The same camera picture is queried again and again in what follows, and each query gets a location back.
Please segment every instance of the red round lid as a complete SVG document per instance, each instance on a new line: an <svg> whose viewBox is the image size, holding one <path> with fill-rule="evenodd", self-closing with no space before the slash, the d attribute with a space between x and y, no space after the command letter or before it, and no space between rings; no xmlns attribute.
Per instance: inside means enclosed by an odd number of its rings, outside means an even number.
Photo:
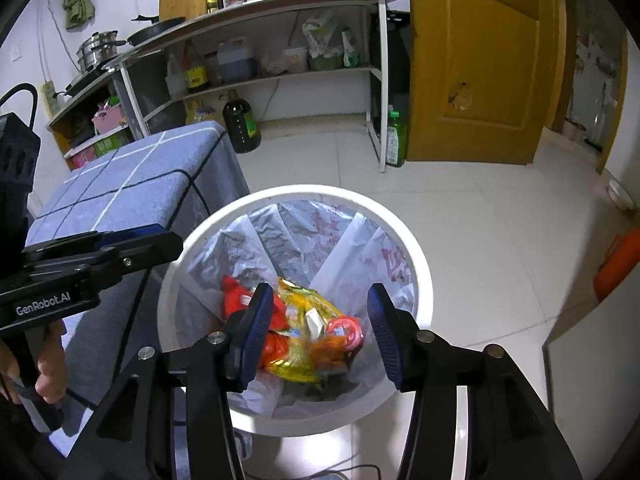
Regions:
<svg viewBox="0 0 640 480"><path fill-rule="evenodd" d="M356 317L338 316L327 323L324 333L333 335L343 335L347 338L344 349L347 352L355 350L362 343L362 327Z"/></svg>

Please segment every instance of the stainless steel pot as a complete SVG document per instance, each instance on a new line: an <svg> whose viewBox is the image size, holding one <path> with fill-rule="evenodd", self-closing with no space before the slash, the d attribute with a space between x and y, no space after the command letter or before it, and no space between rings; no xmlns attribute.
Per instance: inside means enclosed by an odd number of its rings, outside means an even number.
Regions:
<svg viewBox="0 0 640 480"><path fill-rule="evenodd" d="M78 56L78 65L83 73L89 72L89 70L118 55L118 47L127 42L116 40L117 35L117 30L94 32L88 40L80 45L76 56Z"/></svg>

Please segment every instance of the human hand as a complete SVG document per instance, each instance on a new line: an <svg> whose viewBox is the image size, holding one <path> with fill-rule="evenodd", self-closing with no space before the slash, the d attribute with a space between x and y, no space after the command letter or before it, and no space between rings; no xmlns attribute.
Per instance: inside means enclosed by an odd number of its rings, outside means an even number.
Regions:
<svg viewBox="0 0 640 480"><path fill-rule="evenodd" d="M42 352L36 362L40 372L36 381L36 391L49 404L58 402L66 392L65 351L62 348L62 336L65 334L66 327L61 319L47 325ZM0 373L9 378L20 376L18 362L2 341L0 341ZM20 399L11 384L8 381L4 383L9 391L5 392L0 387L0 393L19 404Z"/></svg>

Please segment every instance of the table covered with cloth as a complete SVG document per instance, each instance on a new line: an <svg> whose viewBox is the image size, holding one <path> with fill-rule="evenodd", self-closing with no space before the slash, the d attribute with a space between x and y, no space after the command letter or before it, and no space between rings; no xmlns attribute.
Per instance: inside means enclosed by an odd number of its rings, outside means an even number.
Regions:
<svg viewBox="0 0 640 480"><path fill-rule="evenodd" d="M185 239L248 194L228 135L210 121L155 134L75 170L35 219L27 245L87 231L160 224ZM65 319L65 422L50 436L68 455L117 374L142 346L159 348L156 307L166 266L124 276L101 304Z"/></svg>

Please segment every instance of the wooden door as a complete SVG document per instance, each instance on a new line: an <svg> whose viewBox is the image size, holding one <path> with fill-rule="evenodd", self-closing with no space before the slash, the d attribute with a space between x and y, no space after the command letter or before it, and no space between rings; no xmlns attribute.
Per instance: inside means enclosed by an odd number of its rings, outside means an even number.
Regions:
<svg viewBox="0 0 640 480"><path fill-rule="evenodd" d="M409 160L526 164L556 63L554 0L411 0Z"/></svg>

